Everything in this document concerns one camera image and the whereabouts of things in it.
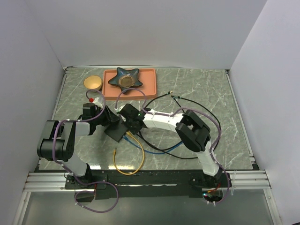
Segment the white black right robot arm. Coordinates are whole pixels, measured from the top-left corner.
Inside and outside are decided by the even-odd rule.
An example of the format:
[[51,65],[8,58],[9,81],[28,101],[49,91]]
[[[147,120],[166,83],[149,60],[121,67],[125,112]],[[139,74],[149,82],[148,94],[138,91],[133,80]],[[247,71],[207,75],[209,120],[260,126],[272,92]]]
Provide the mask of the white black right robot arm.
[[[159,128],[177,133],[185,147],[197,155],[206,184],[215,187],[221,182],[222,169],[213,152],[220,140],[221,128],[210,116],[187,108],[184,113],[179,110],[175,113],[158,112],[149,108],[139,111],[131,104],[115,107],[115,111],[122,116],[124,125],[132,134],[137,134],[142,128]],[[218,135],[214,142],[210,140],[210,127],[198,114],[215,124]]]

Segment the black network switch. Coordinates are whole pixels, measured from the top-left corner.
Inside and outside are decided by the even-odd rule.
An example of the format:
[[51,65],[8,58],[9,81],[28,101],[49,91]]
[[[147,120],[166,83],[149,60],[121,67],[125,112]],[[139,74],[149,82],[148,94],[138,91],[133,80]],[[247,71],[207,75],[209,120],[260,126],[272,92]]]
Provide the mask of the black network switch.
[[105,129],[105,134],[112,138],[116,142],[120,142],[123,136],[128,131],[127,127],[123,124],[123,119],[119,119],[118,122],[110,124]]

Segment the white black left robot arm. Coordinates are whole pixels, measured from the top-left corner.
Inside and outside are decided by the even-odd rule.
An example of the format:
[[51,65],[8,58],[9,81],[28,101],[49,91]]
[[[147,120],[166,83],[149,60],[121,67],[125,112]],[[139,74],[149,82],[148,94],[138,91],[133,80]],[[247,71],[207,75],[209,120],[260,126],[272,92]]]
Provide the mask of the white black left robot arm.
[[92,171],[89,164],[75,154],[75,137],[92,135],[97,126],[109,128],[119,121],[108,106],[85,103],[78,120],[46,121],[37,144],[37,155],[62,166],[81,188],[89,188],[93,182]]

